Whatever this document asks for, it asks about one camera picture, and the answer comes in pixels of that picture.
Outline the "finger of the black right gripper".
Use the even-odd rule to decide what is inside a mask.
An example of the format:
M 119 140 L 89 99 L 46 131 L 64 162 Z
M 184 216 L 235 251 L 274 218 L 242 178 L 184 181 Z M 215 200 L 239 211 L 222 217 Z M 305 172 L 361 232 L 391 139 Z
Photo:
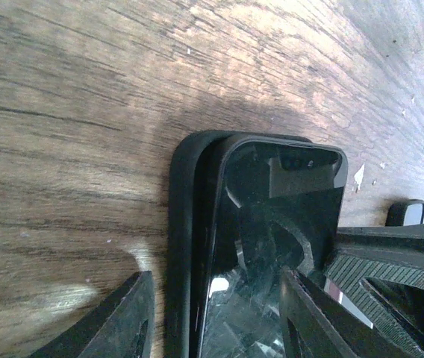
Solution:
M 379 333 L 424 357 L 424 224 L 339 228 L 325 275 Z

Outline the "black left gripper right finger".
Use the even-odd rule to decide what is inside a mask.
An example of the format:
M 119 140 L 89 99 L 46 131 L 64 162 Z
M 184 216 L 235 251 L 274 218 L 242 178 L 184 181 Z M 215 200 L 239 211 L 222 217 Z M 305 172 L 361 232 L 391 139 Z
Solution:
M 289 357 L 383 357 L 376 332 L 296 270 L 281 272 L 280 314 Z

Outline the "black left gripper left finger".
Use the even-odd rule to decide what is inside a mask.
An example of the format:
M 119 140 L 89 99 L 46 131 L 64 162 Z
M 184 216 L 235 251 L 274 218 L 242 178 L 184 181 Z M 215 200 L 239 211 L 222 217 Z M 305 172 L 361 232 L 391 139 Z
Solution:
M 140 271 L 31 356 L 149 357 L 154 331 L 154 280 L 150 271 Z

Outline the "purple edged smartphone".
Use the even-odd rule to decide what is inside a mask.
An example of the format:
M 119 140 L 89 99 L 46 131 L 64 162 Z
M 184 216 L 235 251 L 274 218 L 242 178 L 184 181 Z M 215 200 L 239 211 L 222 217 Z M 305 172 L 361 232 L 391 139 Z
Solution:
M 408 199 L 390 205 L 385 225 L 389 227 L 411 226 L 422 224 L 423 221 L 424 201 Z

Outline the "black smartphone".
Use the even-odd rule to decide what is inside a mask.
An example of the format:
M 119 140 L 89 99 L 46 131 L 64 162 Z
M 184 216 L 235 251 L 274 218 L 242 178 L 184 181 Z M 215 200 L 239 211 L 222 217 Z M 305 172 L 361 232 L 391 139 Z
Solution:
M 323 286 L 346 155 L 292 138 L 235 134 L 212 152 L 191 289 L 191 357 L 284 357 L 284 267 Z

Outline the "black phone case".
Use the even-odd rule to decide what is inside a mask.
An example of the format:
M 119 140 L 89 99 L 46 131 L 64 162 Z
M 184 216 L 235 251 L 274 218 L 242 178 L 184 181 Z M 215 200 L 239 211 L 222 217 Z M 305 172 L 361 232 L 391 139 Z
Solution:
M 209 157 L 236 131 L 198 131 L 176 147 L 169 168 L 164 356 L 188 357 L 193 288 L 194 224 L 199 218 Z

